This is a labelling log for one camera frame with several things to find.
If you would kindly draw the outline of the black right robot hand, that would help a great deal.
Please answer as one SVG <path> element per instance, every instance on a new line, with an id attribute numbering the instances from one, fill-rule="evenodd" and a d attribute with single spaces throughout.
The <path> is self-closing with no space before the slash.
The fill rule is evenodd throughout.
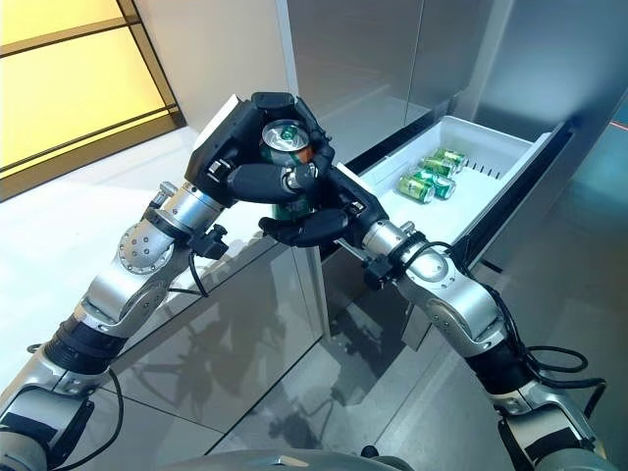
<path id="1" fill-rule="evenodd" d="M 371 226 L 387 218 L 377 198 L 332 165 L 335 150 L 325 138 L 313 145 L 311 161 L 298 167 L 261 163 L 265 203 L 288 203 L 303 196 L 310 212 L 289 220 L 263 218 L 262 231 L 273 239 L 297 247 L 310 247 L 343 238 L 360 248 Z"/>

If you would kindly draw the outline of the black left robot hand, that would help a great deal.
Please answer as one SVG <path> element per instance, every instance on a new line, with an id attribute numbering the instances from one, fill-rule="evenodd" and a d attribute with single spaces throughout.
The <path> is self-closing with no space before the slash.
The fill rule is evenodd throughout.
<path id="1" fill-rule="evenodd" d="M 291 167 L 262 159 L 262 131 L 278 119 L 304 124 L 313 150 L 309 162 Z M 230 97 L 198 136 L 184 178 L 225 207 L 236 201 L 286 203 L 313 192 L 334 157 L 325 131 L 303 99 L 262 91 L 246 100 Z"/>

